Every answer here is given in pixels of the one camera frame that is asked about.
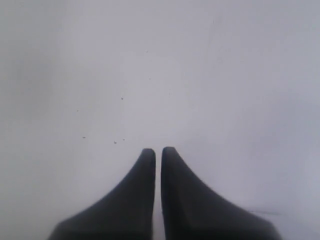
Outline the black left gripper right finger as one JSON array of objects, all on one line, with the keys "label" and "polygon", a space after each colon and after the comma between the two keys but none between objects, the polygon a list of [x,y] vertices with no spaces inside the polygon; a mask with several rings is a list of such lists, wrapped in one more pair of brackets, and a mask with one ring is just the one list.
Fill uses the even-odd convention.
[{"label": "black left gripper right finger", "polygon": [[168,240],[276,240],[274,225],[224,199],[174,147],[161,157],[161,203]]}]

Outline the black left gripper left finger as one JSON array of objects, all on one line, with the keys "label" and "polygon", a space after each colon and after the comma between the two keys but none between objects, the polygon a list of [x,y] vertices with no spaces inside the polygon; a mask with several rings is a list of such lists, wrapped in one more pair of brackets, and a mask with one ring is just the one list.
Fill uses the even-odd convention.
[{"label": "black left gripper left finger", "polygon": [[60,222],[51,240],[151,240],[156,154],[145,148],[120,183],[98,202]]}]

